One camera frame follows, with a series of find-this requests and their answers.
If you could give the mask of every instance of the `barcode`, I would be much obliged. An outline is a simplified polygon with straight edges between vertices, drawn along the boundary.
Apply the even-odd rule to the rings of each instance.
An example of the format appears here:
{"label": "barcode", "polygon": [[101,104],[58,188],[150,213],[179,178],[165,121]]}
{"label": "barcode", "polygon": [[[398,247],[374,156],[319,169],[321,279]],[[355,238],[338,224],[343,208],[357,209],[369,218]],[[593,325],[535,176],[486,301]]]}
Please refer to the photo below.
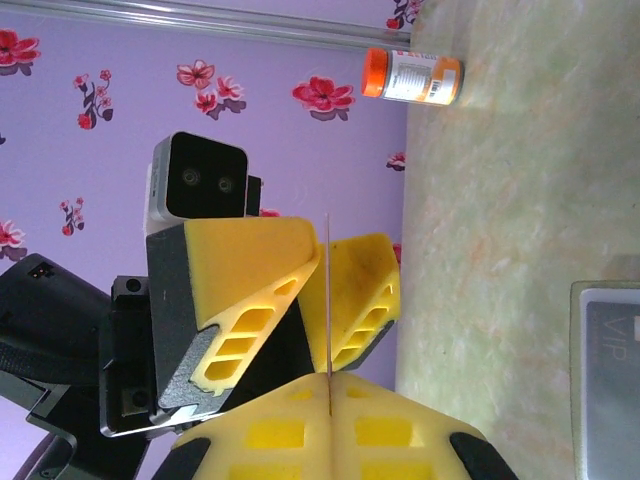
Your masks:
{"label": "barcode", "polygon": [[438,90],[440,90],[441,86],[442,86],[442,82],[440,80],[434,80],[433,83],[431,84],[431,91],[429,92],[429,96],[430,97],[435,96],[435,94],[438,93]]}

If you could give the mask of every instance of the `red flower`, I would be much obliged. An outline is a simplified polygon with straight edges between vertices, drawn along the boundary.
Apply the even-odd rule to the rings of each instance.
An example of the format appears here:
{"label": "red flower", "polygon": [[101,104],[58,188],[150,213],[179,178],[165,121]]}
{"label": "red flower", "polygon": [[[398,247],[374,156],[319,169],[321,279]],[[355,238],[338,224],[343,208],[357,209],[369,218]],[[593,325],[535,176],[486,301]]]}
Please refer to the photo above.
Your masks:
{"label": "red flower", "polygon": [[13,30],[0,30],[0,67],[11,67],[16,63],[29,63],[40,56],[34,50],[40,41],[37,38],[18,40]]}
{"label": "red flower", "polygon": [[352,105],[356,99],[350,95],[351,92],[351,85],[336,88],[330,78],[311,77],[309,83],[301,83],[293,89],[292,94],[307,110],[330,112]]}
{"label": "red flower", "polygon": [[78,125],[80,125],[80,128],[89,130],[91,128],[91,119],[89,118],[89,115],[85,115],[84,113],[78,115]]}
{"label": "red flower", "polygon": [[218,95],[220,98],[238,100],[242,97],[242,87],[234,84],[231,77],[218,77]]}
{"label": "red flower", "polygon": [[404,152],[398,152],[389,156],[387,160],[387,168],[393,168],[396,172],[402,172],[406,163]]}
{"label": "red flower", "polygon": [[261,208],[260,216],[261,217],[279,217],[280,212],[278,212],[277,210],[269,209],[269,208]]}
{"label": "red flower", "polygon": [[398,30],[400,28],[400,21],[397,18],[390,18],[387,20],[387,28]]}
{"label": "red flower", "polygon": [[202,60],[196,60],[193,65],[178,65],[178,81],[187,87],[195,86],[198,90],[204,90],[211,85],[211,77],[215,72],[213,65],[207,65]]}
{"label": "red flower", "polygon": [[202,110],[202,113],[209,113],[211,110],[216,108],[218,104],[218,100],[216,99],[216,94],[213,92],[209,93],[201,93],[198,92],[196,95],[195,101],[196,107]]}
{"label": "red flower", "polygon": [[393,244],[393,253],[396,254],[396,260],[398,260],[398,266],[402,263],[402,244],[394,243]]}
{"label": "red flower", "polygon": [[81,87],[82,85],[87,83],[87,80],[89,80],[88,73],[85,73],[84,75],[78,75],[76,78],[73,79],[73,88]]}
{"label": "red flower", "polygon": [[22,245],[24,232],[13,228],[13,222],[9,220],[4,224],[0,222],[0,247],[9,246],[17,248]]}

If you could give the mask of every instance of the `bottle label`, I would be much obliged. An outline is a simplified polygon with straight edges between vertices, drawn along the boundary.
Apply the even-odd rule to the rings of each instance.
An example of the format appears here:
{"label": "bottle label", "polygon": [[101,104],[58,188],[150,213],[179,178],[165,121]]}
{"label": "bottle label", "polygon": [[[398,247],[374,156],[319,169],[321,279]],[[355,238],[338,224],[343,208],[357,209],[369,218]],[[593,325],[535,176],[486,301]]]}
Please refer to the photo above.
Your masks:
{"label": "bottle label", "polygon": [[385,98],[448,105],[455,87],[455,70],[437,68],[436,55],[392,52]]}

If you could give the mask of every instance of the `marble floor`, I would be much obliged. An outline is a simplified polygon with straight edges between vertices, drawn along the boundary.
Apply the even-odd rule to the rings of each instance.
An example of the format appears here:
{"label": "marble floor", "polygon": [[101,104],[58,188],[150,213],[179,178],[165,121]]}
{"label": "marble floor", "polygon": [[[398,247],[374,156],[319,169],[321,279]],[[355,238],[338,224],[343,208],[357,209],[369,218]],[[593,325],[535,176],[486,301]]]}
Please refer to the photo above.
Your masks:
{"label": "marble floor", "polygon": [[409,111],[397,390],[572,479],[571,284],[640,279],[640,0],[425,0],[412,37],[466,78]]}

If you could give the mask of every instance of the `purple wall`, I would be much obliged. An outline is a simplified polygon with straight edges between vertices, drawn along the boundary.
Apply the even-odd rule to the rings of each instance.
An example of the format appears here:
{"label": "purple wall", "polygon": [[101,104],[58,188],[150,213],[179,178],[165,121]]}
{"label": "purple wall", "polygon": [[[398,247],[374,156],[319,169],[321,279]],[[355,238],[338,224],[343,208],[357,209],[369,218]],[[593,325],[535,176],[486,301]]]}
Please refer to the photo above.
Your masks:
{"label": "purple wall", "polygon": [[[29,42],[13,47],[23,62],[15,73],[0,65],[0,142],[6,139],[0,145],[0,222],[12,220],[24,232],[22,247],[29,252],[104,291],[116,275],[146,274],[146,168],[155,144],[178,130],[243,147],[250,172],[264,179],[264,207],[309,218],[319,234],[330,212],[333,238],[382,231],[400,241],[403,174],[386,162],[404,149],[406,106],[358,93],[362,54],[6,13],[3,28],[20,40],[39,40],[31,67],[24,65],[33,56]],[[176,78],[177,65],[196,59],[215,65],[214,82],[218,75],[233,76],[244,88],[246,109],[223,111],[217,121],[198,110],[195,87]],[[11,63],[6,56],[1,61]],[[75,77],[89,75],[88,94],[91,81],[106,85],[100,73],[107,69],[109,87],[96,98],[111,99],[97,110],[108,118],[104,112],[111,109],[111,121],[97,116],[94,123],[91,112],[79,118],[85,94],[74,88]],[[312,87],[298,90],[315,105],[317,118],[292,96],[314,75],[335,81],[329,106]],[[349,85],[352,93],[338,88]],[[332,120],[318,119],[332,113]],[[83,218],[73,217],[74,232],[64,235],[60,204],[78,197]],[[11,264],[0,259],[0,273]],[[359,373],[393,388],[395,330]],[[12,476],[43,436],[24,422],[25,415],[0,400],[0,478]],[[150,478],[170,443],[154,442],[140,478]]]}
{"label": "purple wall", "polygon": [[403,30],[409,30],[409,22],[415,19],[415,11],[424,0],[175,0],[177,3],[206,5],[210,7],[224,7],[250,10],[276,15],[289,15],[300,18],[311,18],[332,22],[365,25],[369,27],[385,28],[390,18],[396,18],[401,13],[406,14],[407,20]]}

